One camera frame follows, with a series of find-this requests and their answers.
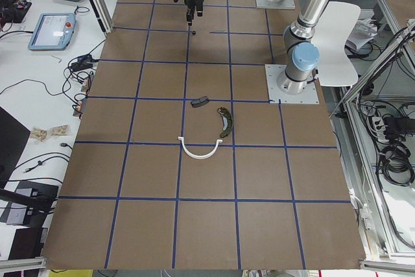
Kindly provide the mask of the white plastic chair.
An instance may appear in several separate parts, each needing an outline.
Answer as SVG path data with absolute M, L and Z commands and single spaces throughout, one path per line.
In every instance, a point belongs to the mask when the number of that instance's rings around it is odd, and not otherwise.
M 321 86 L 352 86 L 358 81 L 344 46 L 360 13 L 357 5 L 330 1 L 321 15 L 311 40 L 320 53 L 317 70 Z

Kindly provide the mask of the olive brake shoe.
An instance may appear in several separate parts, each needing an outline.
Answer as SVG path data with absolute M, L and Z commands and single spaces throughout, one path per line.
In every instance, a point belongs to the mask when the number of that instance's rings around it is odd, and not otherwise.
M 220 133 L 220 138 L 223 139 L 223 138 L 228 137 L 233 130 L 233 126 L 234 126 L 233 116 L 231 115 L 230 111 L 223 106 L 219 107 L 217 109 L 217 112 L 219 113 L 223 121 L 223 128 L 222 128 L 222 132 Z

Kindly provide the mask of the black brake pad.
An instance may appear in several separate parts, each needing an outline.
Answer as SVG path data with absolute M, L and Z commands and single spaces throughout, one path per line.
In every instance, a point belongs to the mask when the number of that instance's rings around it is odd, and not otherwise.
M 191 106 L 193 108 L 200 108 L 201 106 L 206 105 L 209 102 L 209 98 L 207 96 L 200 97 L 198 99 L 191 101 Z

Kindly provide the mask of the brown paper table cover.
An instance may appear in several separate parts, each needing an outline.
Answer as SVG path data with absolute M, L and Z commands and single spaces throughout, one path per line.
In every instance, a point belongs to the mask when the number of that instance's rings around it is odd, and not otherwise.
M 192 30 L 185 12 L 118 0 L 48 268 L 357 268 L 365 253 L 325 103 L 268 101 L 265 65 L 287 62 L 298 10 L 205 0 Z M 221 106 L 234 122 L 223 139 Z

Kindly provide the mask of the blue teach pendant near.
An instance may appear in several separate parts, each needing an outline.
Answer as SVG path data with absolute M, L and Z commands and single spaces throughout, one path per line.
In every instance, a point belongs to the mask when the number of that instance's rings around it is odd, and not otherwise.
M 74 13 L 41 14 L 28 44 L 31 51 L 63 51 L 75 30 Z

